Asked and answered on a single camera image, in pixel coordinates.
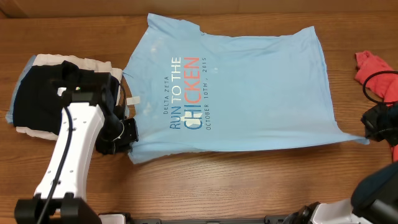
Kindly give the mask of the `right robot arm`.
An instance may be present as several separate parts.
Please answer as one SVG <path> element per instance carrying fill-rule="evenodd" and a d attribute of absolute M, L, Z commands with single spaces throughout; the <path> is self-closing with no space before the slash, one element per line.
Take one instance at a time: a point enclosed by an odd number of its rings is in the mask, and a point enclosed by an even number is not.
<path fill-rule="evenodd" d="M 397 75 L 397 72 L 380 71 L 365 79 L 363 93 L 376 106 L 363 114 L 361 122 L 364 124 L 366 139 L 377 142 L 385 140 L 391 146 L 397 146 L 397 102 L 377 101 L 366 91 L 368 81 L 387 74 Z M 336 203 L 315 202 L 288 215 L 281 223 L 397 224 L 397 162 L 362 180 L 349 200 Z"/>

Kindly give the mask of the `light blue t-shirt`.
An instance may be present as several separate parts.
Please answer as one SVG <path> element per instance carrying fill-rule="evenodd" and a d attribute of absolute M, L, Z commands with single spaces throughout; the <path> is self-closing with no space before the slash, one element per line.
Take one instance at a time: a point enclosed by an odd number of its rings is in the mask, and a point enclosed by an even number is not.
<path fill-rule="evenodd" d="M 123 75 L 138 100 L 133 163 L 184 152 L 298 149 L 345 141 L 314 27 L 292 35 L 211 35 L 147 16 Z"/>

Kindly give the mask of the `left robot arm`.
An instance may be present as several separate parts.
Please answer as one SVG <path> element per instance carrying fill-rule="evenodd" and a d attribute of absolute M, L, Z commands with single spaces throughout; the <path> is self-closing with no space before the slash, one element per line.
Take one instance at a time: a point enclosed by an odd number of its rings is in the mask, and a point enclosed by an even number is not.
<path fill-rule="evenodd" d="M 128 212 L 98 214 L 86 202 L 93 151 L 127 152 L 138 140 L 135 120 L 114 112 L 118 80 L 110 73 L 96 73 L 89 80 L 52 80 L 50 86 L 62 104 L 60 130 L 34 196 L 16 203 L 16 223 L 132 223 Z"/>

